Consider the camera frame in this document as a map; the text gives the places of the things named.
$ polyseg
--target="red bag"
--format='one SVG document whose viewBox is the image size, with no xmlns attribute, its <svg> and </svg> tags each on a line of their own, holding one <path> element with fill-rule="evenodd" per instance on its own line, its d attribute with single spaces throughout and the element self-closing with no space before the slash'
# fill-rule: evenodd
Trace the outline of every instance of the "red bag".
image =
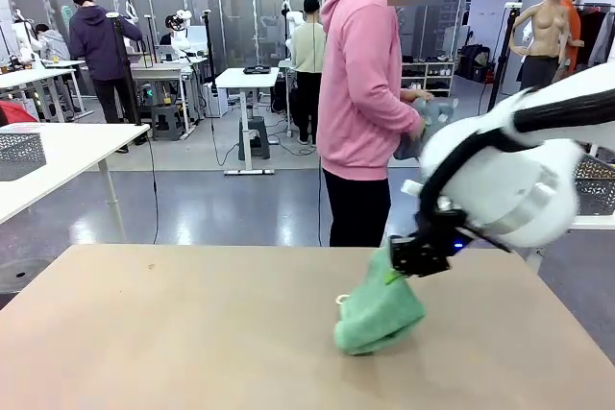
<svg viewBox="0 0 615 410">
<path fill-rule="evenodd" d="M 9 124 L 17 122 L 38 122 L 32 115 L 30 115 L 26 109 L 22 108 L 19 104 L 11 103 L 8 101 L 0 101 L 0 109 L 7 117 Z"/>
</svg>

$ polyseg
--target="black basket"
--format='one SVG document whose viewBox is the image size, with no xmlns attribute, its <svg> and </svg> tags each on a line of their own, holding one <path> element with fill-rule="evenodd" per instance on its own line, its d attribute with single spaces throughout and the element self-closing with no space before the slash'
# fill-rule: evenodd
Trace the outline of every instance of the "black basket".
<svg viewBox="0 0 615 410">
<path fill-rule="evenodd" d="M 0 133 L 0 181 L 25 177 L 47 163 L 38 133 Z"/>
<path fill-rule="evenodd" d="M 615 168 L 585 156 L 575 171 L 579 215 L 606 216 L 615 212 Z"/>
</svg>

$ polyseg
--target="purple jacket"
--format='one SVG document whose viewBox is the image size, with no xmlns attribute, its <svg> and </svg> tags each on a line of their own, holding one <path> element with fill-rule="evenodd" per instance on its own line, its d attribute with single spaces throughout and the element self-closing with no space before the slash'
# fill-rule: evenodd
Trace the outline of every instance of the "purple jacket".
<svg viewBox="0 0 615 410">
<path fill-rule="evenodd" d="M 70 18 L 68 50 L 73 59 L 85 57 L 89 76 L 97 81 L 122 79 L 124 70 L 116 47 L 115 31 L 107 11 L 98 5 L 81 7 Z M 143 40 L 143 34 L 120 15 L 124 36 Z"/>
</svg>

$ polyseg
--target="green towel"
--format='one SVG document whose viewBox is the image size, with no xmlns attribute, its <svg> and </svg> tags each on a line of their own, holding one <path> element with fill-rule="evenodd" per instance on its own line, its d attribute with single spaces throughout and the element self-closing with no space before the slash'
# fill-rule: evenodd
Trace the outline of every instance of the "green towel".
<svg viewBox="0 0 615 410">
<path fill-rule="evenodd" d="M 403 339 L 424 316 L 423 304 L 394 272 L 385 247 L 374 253 L 363 284 L 341 304 L 335 343 L 351 355 L 381 350 Z"/>
</svg>

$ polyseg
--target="person in purple jacket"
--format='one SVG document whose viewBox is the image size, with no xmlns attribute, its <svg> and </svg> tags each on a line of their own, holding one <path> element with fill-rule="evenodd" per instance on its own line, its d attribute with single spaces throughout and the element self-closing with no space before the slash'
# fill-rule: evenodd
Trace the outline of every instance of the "person in purple jacket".
<svg viewBox="0 0 615 410">
<path fill-rule="evenodd" d="M 73 0 L 77 12 L 70 18 L 68 50 L 73 60 L 84 57 L 89 76 L 94 84 L 94 91 L 103 107 L 108 124 L 121 123 L 115 107 L 115 93 L 131 123 L 136 121 L 130 105 L 130 93 L 124 80 L 124 67 L 116 47 L 115 31 L 107 11 L 96 5 L 93 0 Z M 143 33 L 137 26 L 119 16 L 124 36 L 130 40 L 143 40 Z M 147 140 L 144 134 L 135 140 L 143 144 Z M 128 147 L 119 150 L 128 153 Z"/>
</svg>

